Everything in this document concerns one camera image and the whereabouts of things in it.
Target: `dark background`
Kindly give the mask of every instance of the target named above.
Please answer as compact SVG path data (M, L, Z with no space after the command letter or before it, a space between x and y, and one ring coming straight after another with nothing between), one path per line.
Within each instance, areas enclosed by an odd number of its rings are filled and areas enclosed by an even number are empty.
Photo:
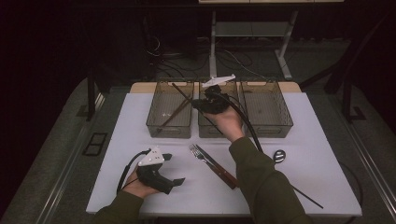
M157 12L149 26L144 26L140 19L146 14L142 12L110 10L76 17L67 1L0 4L2 216L68 96L91 68L100 91L148 80L152 61L145 52L149 45L146 35L155 33L193 54L191 41L207 35L210 13ZM396 132L396 11L392 4L394 1L356 0L347 1L344 7L310 8L299 14L293 38L320 41L341 37L353 41L393 10L364 48L351 74Z

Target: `hand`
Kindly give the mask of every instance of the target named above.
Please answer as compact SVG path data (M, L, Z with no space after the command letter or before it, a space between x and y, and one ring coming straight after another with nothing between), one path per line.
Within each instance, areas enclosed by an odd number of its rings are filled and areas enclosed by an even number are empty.
M137 166L134 168L134 171L128 176L125 182L125 186L122 190L142 199L146 198L150 194L158 193L158 190L146 186L139 181L139 179L137 178L136 170Z
M222 113L216 115L204 113L204 116L215 121L219 130L230 142L245 136L242 132L241 118L231 106Z

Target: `white plastic part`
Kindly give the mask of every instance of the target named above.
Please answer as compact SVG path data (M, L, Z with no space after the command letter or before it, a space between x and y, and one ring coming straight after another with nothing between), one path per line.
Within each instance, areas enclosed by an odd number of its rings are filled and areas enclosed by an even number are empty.
M155 147L152 149L146 156L141 160L138 165L139 166L147 166L152 164L163 163L165 159L163 158L163 154L160 151L159 147Z
M212 77L206 83L202 84L202 87L211 87L220 84L221 82L226 82L235 78L235 75L232 74L229 77Z

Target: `right hand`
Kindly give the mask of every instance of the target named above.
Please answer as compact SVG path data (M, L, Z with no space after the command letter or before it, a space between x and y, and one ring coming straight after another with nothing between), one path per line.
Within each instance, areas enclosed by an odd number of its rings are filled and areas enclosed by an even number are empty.
M230 142L245 136L242 132L241 118L231 106L222 113L216 115L204 113L204 116L213 120Z

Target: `left hand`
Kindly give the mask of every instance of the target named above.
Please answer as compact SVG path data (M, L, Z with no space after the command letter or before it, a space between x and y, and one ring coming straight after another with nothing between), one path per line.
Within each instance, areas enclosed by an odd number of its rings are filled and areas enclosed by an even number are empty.
M150 194L158 193L159 191L144 185L142 182L139 181L137 178L137 166L134 168L134 171L128 176L125 187L123 187L123 191L131 193L139 198L146 198Z

